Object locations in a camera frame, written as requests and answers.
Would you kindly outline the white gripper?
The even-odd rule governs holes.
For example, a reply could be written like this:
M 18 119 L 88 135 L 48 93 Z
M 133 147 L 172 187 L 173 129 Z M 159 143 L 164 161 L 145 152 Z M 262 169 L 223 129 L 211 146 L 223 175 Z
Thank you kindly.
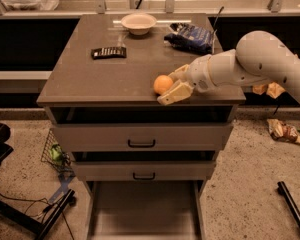
M 189 65 L 185 64 L 169 74 L 175 82 L 170 89 L 157 98 L 161 105 L 170 105 L 189 98 L 193 88 L 200 93 L 215 88 L 210 72 L 211 55 L 196 58 Z

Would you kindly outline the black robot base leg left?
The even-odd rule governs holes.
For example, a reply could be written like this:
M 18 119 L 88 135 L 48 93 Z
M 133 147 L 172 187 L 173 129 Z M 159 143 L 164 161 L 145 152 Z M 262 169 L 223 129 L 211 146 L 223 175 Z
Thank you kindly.
M 74 201 L 74 194 L 75 191 L 69 189 L 52 204 L 46 199 L 30 200 L 29 208 L 38 202 L 46 205 L 37 215 L 23 213 L 0 200 L 0 215 L 32 232 L 35 235 L 34 240 L 44 240 L 59 217 L 64 215 L 64 210 Z

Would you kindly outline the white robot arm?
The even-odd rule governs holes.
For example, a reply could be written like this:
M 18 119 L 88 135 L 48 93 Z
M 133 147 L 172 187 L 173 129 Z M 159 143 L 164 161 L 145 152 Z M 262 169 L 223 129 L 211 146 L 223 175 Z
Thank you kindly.
M 244 35 L 237 46 L 185 64 L 169 77 L 173 85 L 157 101 L 170 105 L 223 85 L 253 86 L 275 82 L 300 104 L 300 59 L 265 31 Z

